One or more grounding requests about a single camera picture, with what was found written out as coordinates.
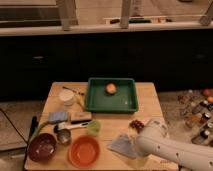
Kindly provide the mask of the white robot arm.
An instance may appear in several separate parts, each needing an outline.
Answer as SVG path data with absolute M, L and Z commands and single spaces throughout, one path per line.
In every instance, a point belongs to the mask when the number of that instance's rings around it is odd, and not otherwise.
M 213 171 L 213 148 L 169 139 L 162 119 L 152 118 L 145 124 L 136 147 L 143 156 L 152 154 L 193 171 Z

